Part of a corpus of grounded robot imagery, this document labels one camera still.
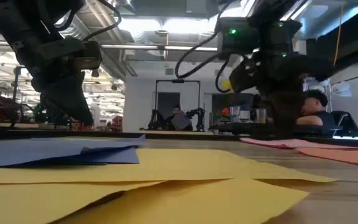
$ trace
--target pink cloth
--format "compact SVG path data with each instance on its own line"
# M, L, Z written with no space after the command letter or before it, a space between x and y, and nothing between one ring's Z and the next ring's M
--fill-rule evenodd
M315 156L324 159L332 159L335 161L348 162L351 164L358 165L358 150L348 151L348 150L317 149L317 148L307 148L307 147L301 147L295 150L309 156Z
M299 148L299 147L308 147L308 148L320 148L320 149L358 150L358 147L320 144L320 143L308 142L308 141L299 140L299 139L261 141L261 140L251 139L251 138L240 138L240 140L244 143L256 144L259 146L274 147L274 148L278 148L278 149L295 149L295 148Z

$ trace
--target man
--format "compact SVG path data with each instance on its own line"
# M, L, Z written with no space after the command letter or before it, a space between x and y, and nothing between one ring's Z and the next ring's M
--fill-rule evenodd
M166 129L170 130L170 131L174 131L176 130L175 126L172 124L172 119L175 117L175 115L181 113L181 109L180 109L180 105L176 105L173 109L172 109L172 116L169 116L163 123L164 126L166 127ZM193 126L191 124L189 124L188 126L186 126L185 128L183 128L180 131L192 131L193 130Z
M302 117L298 118L296 123L335 126L334 118L325 110L328 104L327 96L319 90L308 90L304 94L305 102L302 106Z

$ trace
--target table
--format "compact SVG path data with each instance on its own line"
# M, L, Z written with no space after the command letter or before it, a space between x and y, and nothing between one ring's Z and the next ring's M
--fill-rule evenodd
M310 174L338 177L339 181L320 184L300 180L267 180L266 183L304 190L311 194L293 208L266 224L354 224L358 223L358 166L304 156L291 150L272 149L236 141L148 139L146 148L220 149L260 162L300 170Z
M142 134L192 134L192 135L213 135L209 131L158 131L158 130L140 130Z

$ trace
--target black shirt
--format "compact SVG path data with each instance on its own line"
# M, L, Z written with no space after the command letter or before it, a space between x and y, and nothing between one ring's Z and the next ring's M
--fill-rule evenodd
M323 126L335 126L335 121L333 116L325 111L319 111L314 114L311 114L311 116L317 116L323 121Z

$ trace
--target glass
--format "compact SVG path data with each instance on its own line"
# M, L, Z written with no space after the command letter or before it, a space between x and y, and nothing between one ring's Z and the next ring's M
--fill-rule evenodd
M258 124L265 124L267 118L266 109L255 109L255 113L256 113L255 122Z
M230 106L230 121L232 123L240 123L240 106Z

